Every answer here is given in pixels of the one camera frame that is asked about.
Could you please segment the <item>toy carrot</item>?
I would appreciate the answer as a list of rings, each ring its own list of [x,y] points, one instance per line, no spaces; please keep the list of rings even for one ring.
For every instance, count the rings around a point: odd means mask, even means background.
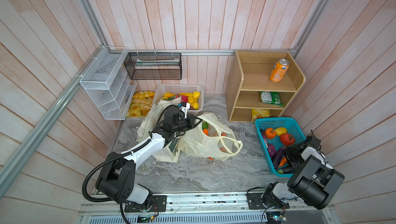
[[[209,136],[209,123],[206,121],[202,122],[202,130],[205,135]]]

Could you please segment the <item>yellow plastic grocery bag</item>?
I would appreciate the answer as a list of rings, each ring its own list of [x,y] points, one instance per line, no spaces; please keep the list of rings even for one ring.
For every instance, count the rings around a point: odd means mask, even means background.
[[[225,161],[241,152],[242,141],[237,140],[233,130],[220,122],[214,113],[206,112],[199,118],[209,123],[209,136],[204,134],[201,122],[180,138],[179,150],[188,156],[215,161]]]

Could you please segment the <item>orange toy pumpkin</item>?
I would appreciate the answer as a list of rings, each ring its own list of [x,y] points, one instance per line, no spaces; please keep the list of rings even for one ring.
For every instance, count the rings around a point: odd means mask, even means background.
[[[265,130],[266,139],[274,139],[277,136],[276,131],[273,128],[267,128]]]

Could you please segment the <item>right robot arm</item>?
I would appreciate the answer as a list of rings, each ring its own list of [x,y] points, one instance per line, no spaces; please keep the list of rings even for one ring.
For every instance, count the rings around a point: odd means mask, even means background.
[[[261,195],[262,205],[267,208],[289,208],[290,201],[299,201],[321,210],[329,205],[344,182],[345,176],[334,169],[320,151],[321,140],[313,134],[297,145],[299,167],[287,183],[270,183]]]

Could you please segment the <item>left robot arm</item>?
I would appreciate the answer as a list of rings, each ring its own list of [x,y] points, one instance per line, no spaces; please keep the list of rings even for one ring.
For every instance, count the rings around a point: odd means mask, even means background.
[[[83,181],[81,191],[84,198],[91,202],[115,201],[118,204],[136,203],[150,206],[152,192],[135,183],[136,171],[154,153],[201,124],[201,118],[188,114],[187,111],[187,104],[165,107],[145,140],[122,153],[110,153]],[[100,174],[95,188],[105,194],[106,198],[94,198],[88,193],[88,182],[97,171],[100,171]]]

